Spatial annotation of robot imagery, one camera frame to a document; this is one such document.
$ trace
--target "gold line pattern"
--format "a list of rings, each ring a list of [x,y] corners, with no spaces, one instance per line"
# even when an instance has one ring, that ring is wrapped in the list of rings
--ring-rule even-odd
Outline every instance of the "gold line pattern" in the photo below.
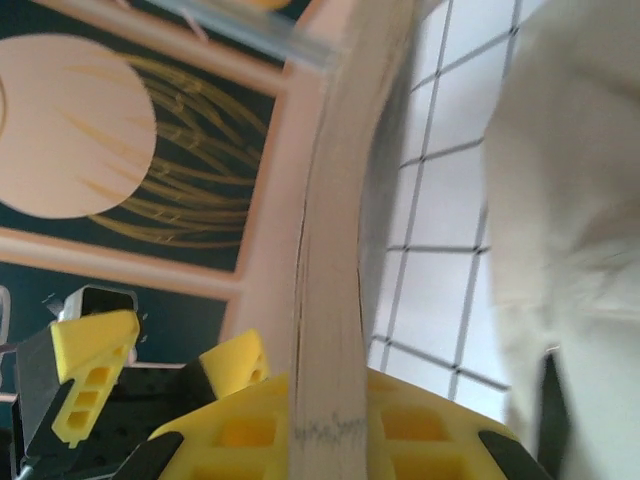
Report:
[[[121,235],[156,245],[238,246],[267,125],[238,100],[194,75],[139,56],[122,54],[122,58],[138,71],[156,110],[164,113],[158,115],[155,126],[137,118],[127,120],[139,128],[155,128],[158,141],[164,141],[171,153],[156,151],[147,176],[131,197],[113,210],[88,218]],[[76,66],[74,70],[118,81],[99,69]],[[65,116],[126,164],[139,165],[139,152],[87,122]],[[109,163],[108,167],[123,178],[133,178],[121,166]],[[121,198],[95,181],[81,181],[98,195]]]

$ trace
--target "grout line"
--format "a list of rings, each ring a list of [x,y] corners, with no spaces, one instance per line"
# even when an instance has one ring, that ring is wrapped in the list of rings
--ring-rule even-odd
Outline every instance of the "grout line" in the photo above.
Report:
[[[447,398],[452,402],[456,401],[456,395],[458,394],[458,377],[460,376],[460,372],[455,370],[453,375],[451,375],[451,380],[449,381],[449,391],[447,392]]]
[[[443,75],[451,72],[452,70],[455,70],[456,68],[461,67],[462,65],[464,65],[467,62],[469,62],[470,60],[473,60],[474,58],[482,55],[487,50],[492,49],[496,45],[499,45],[500,43],[502,43],[503,41],[505,41],[509,37],[511,37],[514,34],[514,30],[517,31],[517,27],[511,27],[506,32],[502,32],[501,34],[493,37],[487,43],[483,43],[482,45],[480,45],[476,49],[472,50],[471,52],[467,53],[466,55],[463,55],[462,57],[458,58],[457,60],[454,60],[453,62],[449,63],[445,67],[441,67],[441,68],[437,69],[436,73],[434,73],[432,75],[429,75],[428,77],[420,80],[414,87],[412,87],[411,88],[411,93],[415,92],[416,90],[418,90],[419,88],[423,87],[424,85],[434,81],[435,79],[440,78]]]
[[[516,38],[520,31],[520,14],[522,12],[522,0],[515,0],[513,3],[513,16],[511,17],[511,30],[509,30],[509,45],[507,46],[507,58],[504,62],[504,69],[502,71],[502,78],[504,79],[511,69],[511,63],[513,62],[513,56],[516,49]]]
[[[436,365],[438,367],[441,368],[445,368],[447,370],[451,370],[453,373],[455,373],[456,375],[461,375],[463,377],[467,377],[471,380],[474,380],[478,383],[481,383],[487,387],[493,388],[495,390],[499,390],[501,392],[507,392],[510,390],[510,387],[508,385],[504,385],[496,380],[493,380],[489,377],[486,377],[480,373],[476,373],[473,372],[471,370],[468,370],[466,368],[460,367],[458,365],[456,365],[455,363],[449,363],[445,360],[442,360],[441,358],[438,358],[434,355],[430,355],[426,352],[423,352],[421,350],[418,350],[416,348],[413,348],[409,345],[405,345],[401,342],[398,342],[397,340],[391,340],[389,337],[385,337],[383,335],[379,335],[379,334],[374,334],[373,335],[373,340],[381,342],[385,345],[388,346],[389,349],[391,348],[395,348],[396,350],[399,350],[403,353],[406,353],[408,355],[411,355],[413,357],[417,357],[421,360],[424,360],[426,362],[429,362],[433,365]]]
[[[464,304],[462,308],[462,319],[458,330],[458,340],[456,344],[455,364],[462,363],[464,348],[467,344],[467,334],[469,333],[469,321],[471,319],[471,307],[473,305],[473,296],[475,293],[476,281],[478,278],[478,268],[480,266],[480,256],[473,256],[471,261],[471,269],[469,271],[469,280],[467,282],[467,290],[465,293]]]
[[[496,382],[495,380],[491,380],[484,375],[480,375],[478,373],[472,372],[471,370],[467,370],[466,368],[460,368],[457,372],[460,376],[466,377],[475,382],[481,383],[486,387],[491,387],[494,390],[498,390],[500,392],[508,392],[511,390],[507,385],[503,385],[500,382]]]
[[[396,350],[400,350],[401,352],[408,353],[414,357],[420,358],[422,360],[426,360],[429,363],[433,363],[442,368],[446,368],[448,370],[455,370],[456,366],[452,363],[447,362],[446,360],[442,360],[441,358],[436,357],[435,355],[431,355],[427,352],[423,352],[422,350],[418,350],[409,345],[405,345],[404,343],[400,343],[396,340],[389,339],[389,346],[395,348]]]
[[[437,69],[442,67],[442,62],[444,59],[444,49],[447,43],[447,34],[449,33],[449,25],[451,23],[451,13],[453,11],[453,2],[454,0],[450,0],[447,5],[447,15],[444,21],[444,29],[442,31],[442,43],[440,45],[440,52],[438,53],[438,64],[436,66]],[[431,125],[433,123],[433,113],[435,111],[436,98],[438,97],[438,79],[434,81],[433,84],[433,93],[431,94],[431,101],[429,103],[429,113],[427,116],[427,124],[425,126],[425,134],[424,140],[422,143],[422,153],[424,154],[427,144],[429,142],[429,135],[431,134]],[[411,238],[411,232],[413,230],[413,224],[415,223],[416,211],[418,208],[418,198],[420,196],[420,186],[422,184],[422,172],[424,170],[424,163],[420,163],[418,166],[418,172],[416,175],[416,183],[413,190],[413,198],[411,200],[411,210],[409,211],[409,223],[407,225],[407,231],[405,233],[405,244],[409,243],[409,239]],[[391,304],[391,313],[389,318],[389,325],[387,326],[387,336],[388,338],[393,337],[393,332],[396,326],[396,318],[398,314],[398,305],[400,303],[400,296],[402,293],[402,284],[404,283],[404,274],[407,268],[407,260],[408,260],[409,252],[405,251],[402,253],[402,258],[400,260],[400,268],[398,270],[398,278],[396,281],[396,288],[394,290],[393,302]],[[387,368],[387,363],[389,361],[389,345],[385,345],[385,348],[382,353],[382,362],[381,362],[381,370],[384,372]]]
[[[517,27],[520,25],[520,16],[522,15],[522,0],[515,0],[513,2],[513,16],[511,17],[511,26]]]
[[[476,140],[471,140],[470,142],[461,143],[454,147],[445,148],[444,150],[438,150],[437,152],[429,153],[427,155],[423,155],[418,158],[412,158],[411,160],[407,160],[405,163],[400,165],[399,169],[404,167],[409,167],[411,165],[416,165],[420,162],[429,162],[431,160],[437,160],[438,158],[446,157],[448,155],[453,155],[454,153],[464,152],[466,150],[471,150],[472,148],[479,147],[482,145],[484,138],[478,138]]]
[[[438,150],[437,152],[424,155],[421,158],[421,160],[423,162],[429,162],[431,160],[437,160],[438,158],[446,157],[447,155],[452,155],[454,153],[460,153],[466,150],[471,150],[472,148],[479,147],[483,141],[484,141],[484,138],[478,138],[470,142],[461,143],[460,145],[456,145],[455,147],[449,147],[449,148],[445,148],[444,150]]]
[[[482,255],[490,250],[489,247],[476,245],[474,247],[453,247],[443,245],[392,245],[387,252],[416,252],[416,253],[450,253],[450,254],[478,254]]]

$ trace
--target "curved wooden board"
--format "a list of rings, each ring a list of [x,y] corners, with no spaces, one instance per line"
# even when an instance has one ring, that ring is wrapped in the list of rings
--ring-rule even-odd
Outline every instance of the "curved wooden board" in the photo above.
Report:
[[[290,479],[367,478],[360,202],[378,119],[422,6],[420,0],[360,0],[328,82],[298,258]]]

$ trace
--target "artwork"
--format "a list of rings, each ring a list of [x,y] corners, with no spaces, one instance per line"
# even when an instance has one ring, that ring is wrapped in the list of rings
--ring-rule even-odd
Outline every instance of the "artwork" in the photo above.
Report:
[[[57,320],[58,305],[86,285],[135,292],[145,341],[137,360],[187,363],[218,343],[227,302],[0,263],[0,344],[29,338]],[[0,394],[15,393],[14,354],[0,356]]]
[[[32,2],[0,16],[0,226],[233,271],[274,98]]]

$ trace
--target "circular shape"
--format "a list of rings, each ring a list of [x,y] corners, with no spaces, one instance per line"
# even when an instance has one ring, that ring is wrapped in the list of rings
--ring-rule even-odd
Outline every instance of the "circular shape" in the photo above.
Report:
[[[68,35],[11,37],[0,41],[0,72],[0,202],[76,218],[139,187],[155,150],[155,114],[116,52]]]

